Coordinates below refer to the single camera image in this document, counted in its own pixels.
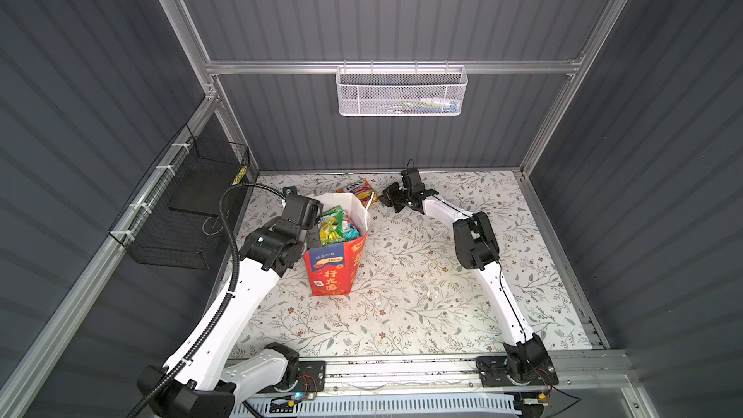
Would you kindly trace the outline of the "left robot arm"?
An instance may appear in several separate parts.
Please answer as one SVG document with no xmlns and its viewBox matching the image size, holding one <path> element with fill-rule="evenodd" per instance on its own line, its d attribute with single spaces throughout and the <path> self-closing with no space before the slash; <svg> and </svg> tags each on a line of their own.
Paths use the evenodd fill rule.
<svg viewBox="0 0 743 418">
<path fill-rule="evenodd" d="M 266 295 L 311 246 L 318 246 L 323 205 L 296 189 L 278 193 L 280 217 L 248 235 L 242 247 L 229 223 L 223 224 L 232 253 L 231 277 L 191 335 L 160 367 L 139 377 L 141 400 L 129 411 L 149 408 L 159 417 L 228 417 L 236 404 L 261 390 L 288 391 L 296 385 L 299 355 L 283 344 L 267 344 L 235 365 L 228 358 Z"/>
</svg>

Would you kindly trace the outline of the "yellow tube in black basket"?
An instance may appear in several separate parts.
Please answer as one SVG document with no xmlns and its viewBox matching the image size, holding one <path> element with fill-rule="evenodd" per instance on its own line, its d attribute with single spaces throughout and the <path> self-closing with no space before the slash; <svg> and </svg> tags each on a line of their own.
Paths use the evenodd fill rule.
<svg viewBox="0 0 743 418">
<path fill-rule="evenodd" d="M 236 186 L 240 184 L 242 180 L 245 178 L 246 174 L 248 173 L 248 170 L 249 170 L 248 166 L 242 166 L 242 168 L 240 168 L 236 176 L 233 178 L 231 185 Z"/>
</svg>

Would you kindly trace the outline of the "red paper gift bag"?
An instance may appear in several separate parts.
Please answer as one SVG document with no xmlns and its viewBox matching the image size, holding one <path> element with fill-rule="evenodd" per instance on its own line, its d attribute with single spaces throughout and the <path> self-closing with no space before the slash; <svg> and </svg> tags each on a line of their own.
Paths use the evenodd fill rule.
<svg viewBox="0 0 743 418">
<path fill-rule="evenodd" d="M 315 197 L 323 203 L 323 214 L 335 206 L 346 209 L 361 236 L 352 241 L 311 249 L 304 261 L 312 294 L 340 296 L 349 294 L 359 270 L 368 236 L 371 217 L 359 199 L 349 193 L 332 193 Z"/>
</svg>

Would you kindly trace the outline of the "green yellow candy bag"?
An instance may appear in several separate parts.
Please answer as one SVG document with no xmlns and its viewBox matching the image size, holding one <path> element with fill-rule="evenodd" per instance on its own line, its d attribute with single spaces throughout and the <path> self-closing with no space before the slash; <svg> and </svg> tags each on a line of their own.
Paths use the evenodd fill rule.
<svg viewBox="0 0 743 418">
<path fill-rule="evenodd" d="M 323 247 L 352 241 L 360 236 L 349 212 L 341 206 L 331 208 L 320 218 L 319 238 Z"/>
</svg>

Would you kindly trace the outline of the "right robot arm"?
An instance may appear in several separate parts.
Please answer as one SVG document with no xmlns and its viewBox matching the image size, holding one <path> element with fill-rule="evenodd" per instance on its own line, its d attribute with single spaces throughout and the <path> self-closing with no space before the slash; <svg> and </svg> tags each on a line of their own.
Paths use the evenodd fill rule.
<svg viewBox="0 0 743 418">
<path fill-rule="evenodd" d="M 506 282 L 489 216 L 464 210 L 427 188 L 417 168 L 405 168 L 401 176 L 400 183 L 382 191 L 381 203 L 397 213 L 409 208 L 452 228 L 458 262 L 474 274 L 495 310 L 506 352 L 506 377 L 518 386 L 534 382 L 557 386 L 559 379 L 551 356 Z"/>
</svg>

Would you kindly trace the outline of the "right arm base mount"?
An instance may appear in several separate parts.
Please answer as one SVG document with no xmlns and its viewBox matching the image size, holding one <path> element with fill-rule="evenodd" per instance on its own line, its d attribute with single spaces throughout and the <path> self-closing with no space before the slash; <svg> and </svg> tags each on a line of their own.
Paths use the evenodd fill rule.
<svg viewBox="0 0 743 418">
<path fill-rule="evenodd" d="M 508 365 L 507 355 L 483 355 L 475 358 L 476 373 L 484 387 L 526 387 L 545 386 L 553 387 L 559 385 L 559 378 L 555 367 L 549 363 L 534 371 L 530 369 L 524 377 L 516 379 L 512 377 Z"/>
</svg>

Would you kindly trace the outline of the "pink Fox's candy bag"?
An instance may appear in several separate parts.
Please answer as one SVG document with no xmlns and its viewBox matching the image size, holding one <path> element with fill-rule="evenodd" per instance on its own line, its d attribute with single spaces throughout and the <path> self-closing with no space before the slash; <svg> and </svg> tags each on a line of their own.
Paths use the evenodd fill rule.
<svg viewBox="0 0 743 418">
<path fill-rule="evenodd" d="M 354 195 L 354 197 L 359 199 L 365 208 L 370 208 L 379 201 L 379 194 L 366 178 L 359 179 L 338 189 L 337 193 L 349 193 Z"/>
</svg>

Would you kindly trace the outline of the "items in white basket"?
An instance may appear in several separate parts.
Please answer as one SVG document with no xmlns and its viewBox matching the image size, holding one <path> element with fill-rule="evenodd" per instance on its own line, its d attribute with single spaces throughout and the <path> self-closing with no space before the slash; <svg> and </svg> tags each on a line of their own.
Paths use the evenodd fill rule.
<svg viewBox="0 0 743 418">
<path fill-rule="evenodd" d="M 423 98 L 391 104 L 389 110 L 396 113 L 458 115 L 461 113 L 461 102 L 448 98 Z"/>
</svg>

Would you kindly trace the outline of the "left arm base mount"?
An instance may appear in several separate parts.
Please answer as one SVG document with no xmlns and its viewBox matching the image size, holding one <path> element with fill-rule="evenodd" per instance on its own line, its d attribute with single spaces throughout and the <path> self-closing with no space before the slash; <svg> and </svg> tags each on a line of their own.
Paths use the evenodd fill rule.
<svg viewBox="0 0 743 418">
<path fill-rule="evenodd" d="M 319 393 L 325 389 L 327 363 L 325 361 L 300 360 L 289 370 L 286 384 L 273 387 L 278 393 Z"/>
</svg>

